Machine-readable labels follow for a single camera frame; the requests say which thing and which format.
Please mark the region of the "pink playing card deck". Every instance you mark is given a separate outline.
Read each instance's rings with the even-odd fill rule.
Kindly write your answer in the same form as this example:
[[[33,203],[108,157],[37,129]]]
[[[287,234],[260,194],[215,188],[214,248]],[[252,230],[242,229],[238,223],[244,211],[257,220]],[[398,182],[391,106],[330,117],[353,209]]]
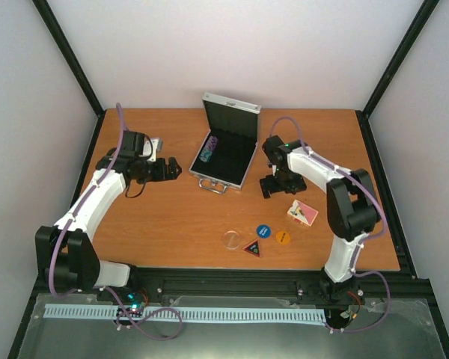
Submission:
[[[290,208],[287,210],[287,216],[292,218],[296,223],[311,226],[317,218],[319,212],[305,203],[294,200]]]

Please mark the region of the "aluminium poker case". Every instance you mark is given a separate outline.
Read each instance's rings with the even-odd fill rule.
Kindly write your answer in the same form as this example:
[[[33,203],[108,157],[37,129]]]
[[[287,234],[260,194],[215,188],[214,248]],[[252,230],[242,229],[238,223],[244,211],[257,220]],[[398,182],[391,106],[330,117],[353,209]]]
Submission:
[[[215,194],[229,188],[241,190],[259,144],[262,106],[206,92],[202,97],[208,133],[189,173],[198,178],[198,187]],[[219,143],[208,163],[198,157],[211,135]]]

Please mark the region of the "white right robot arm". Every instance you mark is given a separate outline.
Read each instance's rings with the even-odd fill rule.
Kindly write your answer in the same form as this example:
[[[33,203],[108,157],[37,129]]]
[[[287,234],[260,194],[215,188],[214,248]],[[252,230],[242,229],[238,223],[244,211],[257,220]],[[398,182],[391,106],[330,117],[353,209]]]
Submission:
[[[336,165],[299,141],[285,144],[277,135],[262,146],[272,174],[260,180],[264,198],[284,192],[304,191],[305,180],[326,194],[327,221],[334,234],[332,249],[323,271],[332,283],[343,283],[355,272],[364,240],[385,219],[369,173]]]

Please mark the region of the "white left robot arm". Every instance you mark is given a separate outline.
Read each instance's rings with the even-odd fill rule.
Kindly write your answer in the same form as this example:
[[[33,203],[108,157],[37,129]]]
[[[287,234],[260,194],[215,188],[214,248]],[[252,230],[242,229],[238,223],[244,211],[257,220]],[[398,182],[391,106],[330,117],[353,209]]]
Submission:
[[[93,246],[94,235],[105,214],[132,182],[175,180],[182,169],[174,157],[160,158],[161,138],[123,130],[118,144],[96,164],[91,181],[68,212],[51,227],[35,234],[37,265],[55,297],[105,286],[124,301],[136,299],[141,283],[131,276],[129,264],[101,260]]]

